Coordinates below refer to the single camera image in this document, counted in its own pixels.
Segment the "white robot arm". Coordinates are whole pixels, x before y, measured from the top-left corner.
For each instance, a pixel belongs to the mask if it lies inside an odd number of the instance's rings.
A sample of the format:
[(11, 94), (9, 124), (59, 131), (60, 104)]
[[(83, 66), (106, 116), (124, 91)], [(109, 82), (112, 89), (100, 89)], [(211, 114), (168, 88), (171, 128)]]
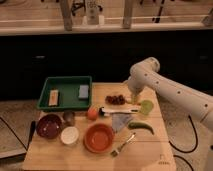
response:
[(131, 66), (130, 75), (126, 80), (134, 103), (139, 94), (147, 86), (171, 103), (192, 114), (200, 123), (212, 132), (213, 145), (213, 96), (172, 81), (158, 74), (160, 63), (154, 57), (148, 57)]

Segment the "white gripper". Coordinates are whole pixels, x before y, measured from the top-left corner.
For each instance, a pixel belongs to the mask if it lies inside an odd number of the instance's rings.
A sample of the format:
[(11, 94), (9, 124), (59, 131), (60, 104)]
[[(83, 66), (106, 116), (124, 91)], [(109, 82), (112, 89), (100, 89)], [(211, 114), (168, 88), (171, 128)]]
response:
[(131, 92), (131, 103), (133, 105), (137, 105), (139, 101), (138, 95), (143, 91), (144, 86), (132, 79), (125, 80), (124, 83), (127, 85), (129, 91)]

